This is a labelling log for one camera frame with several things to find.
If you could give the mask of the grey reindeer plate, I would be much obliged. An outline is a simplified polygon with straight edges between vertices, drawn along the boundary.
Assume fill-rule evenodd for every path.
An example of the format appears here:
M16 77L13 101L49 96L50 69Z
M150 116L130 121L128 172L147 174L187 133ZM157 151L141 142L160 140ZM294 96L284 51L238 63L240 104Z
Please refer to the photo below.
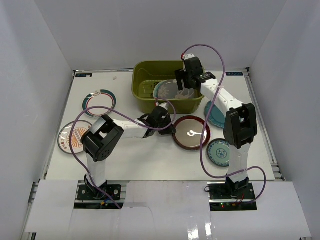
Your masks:
M168 79L161 81L160 83L161 86L158 89L157 98L167 100L196 98L196 92L194 89L184 88L183 90L178 90L176 79Z

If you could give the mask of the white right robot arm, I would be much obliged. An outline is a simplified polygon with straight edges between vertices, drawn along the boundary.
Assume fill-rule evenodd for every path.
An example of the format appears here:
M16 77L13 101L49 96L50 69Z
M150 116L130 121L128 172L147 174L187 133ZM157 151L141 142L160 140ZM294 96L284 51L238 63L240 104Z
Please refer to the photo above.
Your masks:
M230 152L225 192L236 200L249 184L249 149L258 133L256 108L252 103L244 104L225 90L221 80L204 71L198 57L187 54L181 60L183 68L175 71L178 89L185 87L200 91L225 117L223 135Z

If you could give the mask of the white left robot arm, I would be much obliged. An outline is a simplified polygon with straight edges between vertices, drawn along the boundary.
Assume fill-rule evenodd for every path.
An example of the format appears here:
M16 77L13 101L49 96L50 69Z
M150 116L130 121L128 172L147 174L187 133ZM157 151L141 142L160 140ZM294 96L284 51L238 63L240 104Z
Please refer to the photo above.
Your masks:
M168 103L161 103L151 113L134 121L116 120L103 115L86 131L81 143L87 156L89 173L84 179L90 196L96 200L105 196L106 159L121 139L145 139L155 132L160 135L176 133L168 109Z

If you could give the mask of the red teal floral plate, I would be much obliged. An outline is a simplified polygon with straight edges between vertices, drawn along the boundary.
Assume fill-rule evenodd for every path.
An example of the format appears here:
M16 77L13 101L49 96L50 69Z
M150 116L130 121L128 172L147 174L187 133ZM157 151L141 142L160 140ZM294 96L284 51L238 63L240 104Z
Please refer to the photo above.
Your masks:
M158 97L158 90L159 90L159 88L160 88L160 86L161 86L161 83L159 82L156 86L155 86L155 88L154 88L154 90L153 90L153 98L154 99L156 99L157 97Z

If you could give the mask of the dark red rimmed plate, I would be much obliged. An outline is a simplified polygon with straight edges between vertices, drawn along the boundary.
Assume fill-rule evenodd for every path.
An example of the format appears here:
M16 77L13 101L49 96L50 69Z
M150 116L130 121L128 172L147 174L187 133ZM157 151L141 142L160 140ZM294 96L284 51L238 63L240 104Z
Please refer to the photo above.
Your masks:
M184 150L199 150L204 123L205 121L197 116L180 117L173 124L176 130L176 133L172 134L174 142Z

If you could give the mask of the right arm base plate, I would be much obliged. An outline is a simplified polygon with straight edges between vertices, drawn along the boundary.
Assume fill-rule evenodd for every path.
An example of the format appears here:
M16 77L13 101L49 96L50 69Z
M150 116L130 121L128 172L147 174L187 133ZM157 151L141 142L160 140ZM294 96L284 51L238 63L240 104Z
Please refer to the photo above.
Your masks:
M240 190L239 193L229 193L224 183L208 183L204 188L204 191L208 193L209 208L211 212L243 212L258 210L255 202L249 203L256 197L251 183L249 183L247 188Z

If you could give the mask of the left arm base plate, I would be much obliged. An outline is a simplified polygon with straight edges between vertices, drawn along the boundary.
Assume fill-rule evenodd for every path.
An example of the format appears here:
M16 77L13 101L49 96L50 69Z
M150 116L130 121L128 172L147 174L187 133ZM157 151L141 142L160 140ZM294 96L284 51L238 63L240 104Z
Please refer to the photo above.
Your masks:
M79 181L74 200L74 209L120 210L126 199L127 184L125 181L108 181L107 185L102 186L102 190L111 197L110 199L95 188L91 191L84 181Z

